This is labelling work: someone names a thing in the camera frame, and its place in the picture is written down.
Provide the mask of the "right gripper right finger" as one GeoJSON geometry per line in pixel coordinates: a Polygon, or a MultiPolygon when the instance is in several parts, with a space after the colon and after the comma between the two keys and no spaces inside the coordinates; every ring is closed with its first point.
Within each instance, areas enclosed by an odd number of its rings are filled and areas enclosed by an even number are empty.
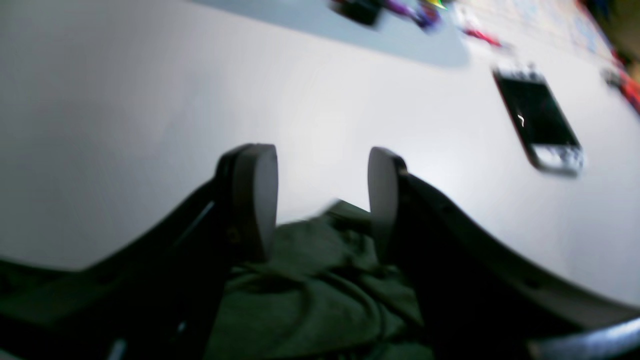
{"type": "Polygon", "coordinates": [[[382,264],[413,286],[435,360],[637,360],[639,308],[553,275],[496,240],[402,157],[368,158],[382,264]]]}

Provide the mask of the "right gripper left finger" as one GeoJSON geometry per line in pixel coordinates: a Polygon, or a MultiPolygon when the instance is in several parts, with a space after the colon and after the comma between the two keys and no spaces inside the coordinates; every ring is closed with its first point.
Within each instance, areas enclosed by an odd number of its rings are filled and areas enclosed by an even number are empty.
{"type": "Polygon", "coordinates": [[[1,354],[19,360],[201,360],[227,276],[270,257],[274,145],[220,157],[214,177],[146,234],[87,269],[1,298],[1,354]]]}

